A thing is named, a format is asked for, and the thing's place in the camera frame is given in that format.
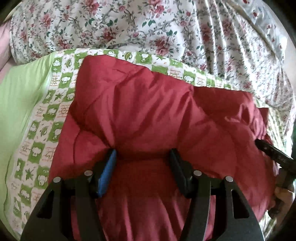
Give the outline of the person's right hand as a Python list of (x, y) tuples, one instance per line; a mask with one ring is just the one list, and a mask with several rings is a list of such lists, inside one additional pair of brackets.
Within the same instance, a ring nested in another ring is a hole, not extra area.
[(269, 216), (276, 220), (277, 225), (284, 220), (295, 199), (294, 180), (290, 181), (289, 185), (284, 187), (286, 177), (287, 172), (283, 168), (280, 168), (276, 177), (274, 194), (268, 208)]

